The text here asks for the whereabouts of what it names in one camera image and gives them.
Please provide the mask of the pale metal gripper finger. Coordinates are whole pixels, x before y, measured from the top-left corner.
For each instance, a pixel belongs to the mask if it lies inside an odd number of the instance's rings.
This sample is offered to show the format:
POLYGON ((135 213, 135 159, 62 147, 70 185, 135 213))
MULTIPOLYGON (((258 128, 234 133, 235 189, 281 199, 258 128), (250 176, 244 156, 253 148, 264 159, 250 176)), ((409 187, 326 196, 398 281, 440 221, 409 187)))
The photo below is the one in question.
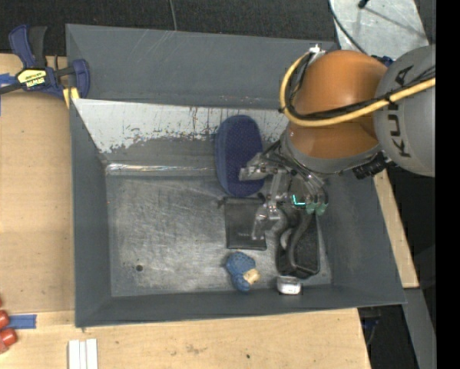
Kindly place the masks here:
POLYGON ((287 173, 287 169, 278 157, 257 153, 240 169, 238 178, 240 181, 257 181, 281 173, 287 173))
POLYGON ((258 207, 253 219, 251 238, 253 241, 264 241, 275 238, 281 223, 280 210, 273 205, 262 204, 258 207))

